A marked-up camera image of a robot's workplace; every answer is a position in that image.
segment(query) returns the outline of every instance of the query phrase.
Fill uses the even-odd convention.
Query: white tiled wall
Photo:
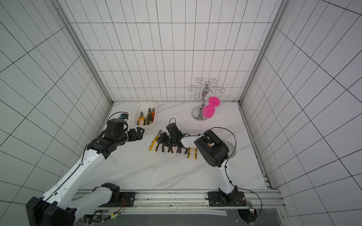
[[[362,1],[292,0],[242,101],[294,225],[360,225]]]
[[[60,0],[116,101],[194,100],[199,77],[239,99],[280,2]]]
[[[27,225],[95,137],[109,103],[85,65],[48,0],[0,1],[0,225]]]

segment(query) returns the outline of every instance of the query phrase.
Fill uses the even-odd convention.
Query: marble tabletop
[[[152,129],[146,129],[143,139],[127,142],[119,146],[86,180],[81,189],[93,189],[110,182],[121,189],[218,189],[224,183],[221,171],[211,167],[198,152],[188,159],[187,155],[161,151],[149,147],[157,132],[166,131],[170,118],[176,118],[176,125],[182,133],[199,134],[212,127],[231,130],[236,139],[236,155],[228,162],[230,179],[238,187],[246,189],[266,189],[266,185],[252,148],[247,130],[236,102],[222,102],[215,115],[199,122],[192,118],[191,109],[197,102],[156,102],[156,120]],[[127,111],[130,115],[129,127],[135,128],[132,117],[138,102],[116,102],[111,114]],[[235,143],[233,136],[224,129],[213,129],[222,140]]]

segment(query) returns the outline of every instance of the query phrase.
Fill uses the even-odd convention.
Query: metal stand
[[[205,118],[205,116],[202,114],[205,106],[206,106],[206,96],[207,94],[211,91],[212,94],[216,97],[216,95],[214,94],[214,92],[210,89],[210,88],[221,88],[221,89],[218,89],[218,92],[219,93],[224,93],[225,92],[225,89],[221,86],[210,86],[211,82],[216,84],[218,81],[214,78],[211,78],[210,81],[206,81],[205,84],[202,84],[202,82],[204,81],[203,78],[197,78],[195,80],[197,83],[200,83],[201,85],[204,85],[203,87],[200,87],[200,88],[197,88],[196,89],[196,86],[195,85],[190,85],[189,86],[189,91],[195,91],[195,90],[198,90],[198,89],[203,89],[202,93],[201,93],[201,96],[202,98],[200,99],[200,93],[196,93],[194,95],[194,98],[198,101],[202,100],[202,104],[200,106],[197,106],[197,107],[194,107],[191,111],[191,115],[192,115],[192,118],[194,118],[195,120],[197,121],[205,121],[207,118]]]

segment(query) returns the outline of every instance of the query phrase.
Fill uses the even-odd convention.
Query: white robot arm
[[[119,119],[107,122],[107,128],[87,145],[83,156],[42,197],[33,197],[26,204],[29,223],[32,226],[70,226],[85,214],[101,205],[119,206],[122,197],[119,186],[105,183],[90,194],[73,200],[75,193],[83,185],[89,175],[99,166],[117,146],[129,141],[141,140],[144,129],[137,127],[128,130],[127,114],[122,114]],[[233,187],[225,171],[228,159],[228,147],[211,130],[201,135],[182,134],[175,123],[169,124],[167,133],[162,133],[157,141],[165,146],[180,148],[197,147],[208,164],[218,167],[225,183],[221,185],[221,201],[228,205],[237,194],[237,187]]]
[[[137,127],[128,130],[128,114],[107,122],[107,128],[84,150],[83,156],[42,197],[31,198],[26,204],[29,224],[32,226],[73,225],[78,219],[100,205],[119,205],[119,186],[105,183],[96,191],[72,201],[75,193],[89,175],[99,166],[117,146],[129,141],[141,140],[144,129]]]

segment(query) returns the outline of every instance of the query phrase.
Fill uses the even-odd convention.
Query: pliers
[[[148,109],[148,114],[146,116],[146,124],[150,125],[152,121],[151,108]]]
[[[150,145],[150,148],[149,148],[150,151],[152,150],[153,145],[155,144],[157,138],[159,138],[161,136],[161,133],[162,133],[162,130],[160,129],[160,131],[157,133],[156,137],[154,138],[154,140],[152,141],[152,143]],[[160,143],[157,144],[155,152],[157,151],[159,145],[160,145]]]
[[[151,114],[152,114],[152,122],[155,120],[155,108],[152,108],[152,111],[151,111]]]
[[[141,122],[141,120],[143,120],[143,125],[145,125],[145,122],[146,122],[146,121],[144,120],[143,112],[142,112],[142,111],[141,111],[141,113],[139,114],[137,125],[140,125],[139,123]]]

